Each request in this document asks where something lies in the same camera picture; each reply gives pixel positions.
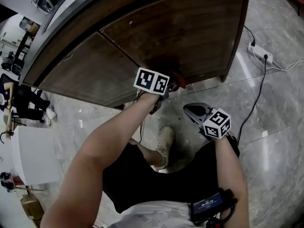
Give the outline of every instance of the handheld device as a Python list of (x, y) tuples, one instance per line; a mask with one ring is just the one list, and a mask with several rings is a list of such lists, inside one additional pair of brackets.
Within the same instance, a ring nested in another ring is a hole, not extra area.
[[(196, 203), (190, 204), (191, 221), (199, 226), (202, 222), (208, 220), (207, 227), (216, 227), (227, 222), (233, 214), (234, 205), (237, 199), (233, 198), (230, 189), (224, 191), (219, 189), (217, 193)], [(215, 218), (218, 213), (221, 213), (230, 208), (230, 214), (224, 220)]]
[(206, 103), (191, 103), (184, 106), (184, 113), (199, 126), (199, 133), (206, 139), (221, 139), (231, 129), (231, 117), (222, 109)]

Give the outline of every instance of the fiducial marker cube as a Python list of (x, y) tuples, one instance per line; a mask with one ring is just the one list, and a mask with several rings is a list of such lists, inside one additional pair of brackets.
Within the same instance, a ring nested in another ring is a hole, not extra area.
[(203, 123), (203, 127), (207, 136), (221, 139), (231, 128), (231, 116), (219, 108)]

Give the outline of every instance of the wall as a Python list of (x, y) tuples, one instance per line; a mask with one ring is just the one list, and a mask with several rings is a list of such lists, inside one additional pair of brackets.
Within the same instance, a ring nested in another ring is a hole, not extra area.
[(42, 24), (46, 15), (37, 9), (32, 3), (31, 0), (0, 0), (0, 4), (3, 6), (14, 10), (15, 12), (22, 14), (28, 19)]
[(5, 39), (8, 42), (17, 42), (17, 47), (19, 45), (18, 40), (22, 40), (25, 35), (25, 31), (19, 27), (19, 23), (23, 19), (23, 15), (16, 14), (6, 20), (2, 30), (0, 31), (0, 38)]

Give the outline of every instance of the white shirt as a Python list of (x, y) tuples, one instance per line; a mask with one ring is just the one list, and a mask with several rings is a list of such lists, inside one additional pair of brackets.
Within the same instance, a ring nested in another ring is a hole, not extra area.
[(121, 220), (108, 228), (194, 228), (190, 207), (172, 201), (151, 201), (136, 204), (122, 212)]

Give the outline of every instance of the power cable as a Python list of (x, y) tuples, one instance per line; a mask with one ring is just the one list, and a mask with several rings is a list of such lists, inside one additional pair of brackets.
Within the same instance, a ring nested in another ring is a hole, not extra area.
[(255, 38), (255, 36), (252, 34), (251, 30), (248, 29), (248, 28), (246, 27), (246, 25), (244, 25), (244, 27), (251, 33), (251, 35), (252, 35), (252, 37), (253, 37), (253, 41), (251, 42), (251, 45), (254, 47), (254, 46), (256, 45), (256, 38)]
[(260, 96), (261, 96), (262, 86), (263, 86), (263, 82), (264, 82), (264, 79), (265, 79), (265, 76), (266, 76), (266, 63), (267, 63), (268, 55), (265, 54), (265, 55), (264, 55), (264, 58), (265, 58), (265, 64), (264, 64), (265, 69), (264, 69), (264, 76), (263, 76), (263, 79), (262, 79), (262, 82), (261, 82), (260, 90), (259, 90), (259, 92), (258, 92), (257, 98), (256, 98), (256, 100), (255, 100), (255, 102), (254, 102), (254, 104), (253, 104), (253, 107), (252, 107), (252, 109), (251, 109), (249, 115), (248, 115), (247, 118), (244, 120), (244, 122), (242, 123), (242, 125), (241, 125), (241, 127), (240, 127), (240, 129), (239, 129), (238, 138), (237, 138), (237, 143), (238, 143), (238, 145), (239, 145), (239, 140), (240, 140), (240, 138), (241, 138), (243, 126), (244, 126), (244, 124), (247, 122), (247, 120), (249, 119), (249, 117), (251, 116), (251, 114), (253, 113), (253, 110), (255, 109), (255, 106), (256, 106), (256, 104), (257, 104), (257, 101), (258, 101), (258, 99), (259, 99)]
[[(133, 100), (133, 104), (134, 104), (136, 101), (138, 101), (139, 98), (140, 98), (144, 93), (146, 93), (146, 92), (143, 91), (143, 92), (141, 93), (141, 91), (138, 91), (136, 98)], [(144, 120), (142, 121), (142, 123), (141, 123), (141, 125), (140, 125), (140, 127), (139, 127), (139, 133), (140, 133), (140, 137), (141, 137), (139, 143), (141, 143), (142, 140), (143, 140), (143, 131), (144, 131)]]

